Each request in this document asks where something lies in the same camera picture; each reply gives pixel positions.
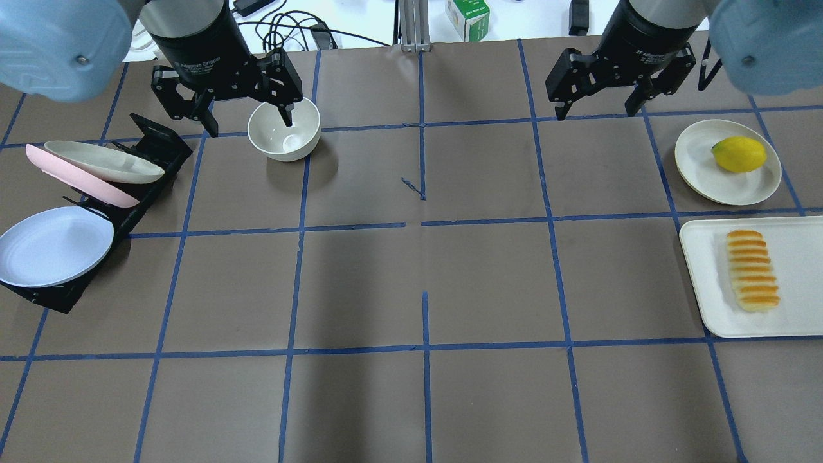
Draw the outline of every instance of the pink plate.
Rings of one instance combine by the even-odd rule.
[[[104,203],[118,208],[132,208],[140,203],[122,190],[34,145],[26,145],[26,156],[46,174]]]

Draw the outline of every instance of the green box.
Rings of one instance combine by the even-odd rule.
[[[464,42],[479,42],[489,32],[491,10],[483,0],[446,0],[446,16]]]

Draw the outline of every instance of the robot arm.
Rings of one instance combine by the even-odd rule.
[[[557,119],[605,87],[635,86],[628,115],[677,91],[696,63],[687,40],[707,16],[711,43],[741,91],[780,95],[823,84],[823,2],[620,0],[597,49],[566,49],[549,73]]]
[[[300,76],[282,49],[249,52],[228,0],[0,0],[0,82],[55,101],[96,96],[128,52],[138,16],[171,64],[146,76],[169,117],[200,121],[215,137],[209,104],[250,96],[291,126]]]

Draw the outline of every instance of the white plate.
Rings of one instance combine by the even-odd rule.
[[[752,172],[736,174],[714,160],[712,146],[734,136],[749,137],[763,143],[766,162]],[[674,148],[677,170],[683,180],[712,201],[732,206],[759,203],[780,186],[783,170],[774,148],[759,133],[730,120],[701,120],[686,128]]]
[[[769,245],[780,305],[747,312],[729,276],[726,234],[756,230]],[[693,220],[680,230],[703,322],[724,338],[823,334],[823,217]]]
[[[43,146],[73,165],[107,181],[146,184],[160,179],[163,169],[126,152],[89,143],[53,141]]]
[[[0,280],[24,288],[65,283],[93,269],[113,239],[111,222],[84,208],[35,214],[0,236]]]

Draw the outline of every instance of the lemon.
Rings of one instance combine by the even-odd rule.
[[[712,147],[712,154],[719,166],[736,173],[751,172],[766,162],[763,143],[748,137],[725,138]]]

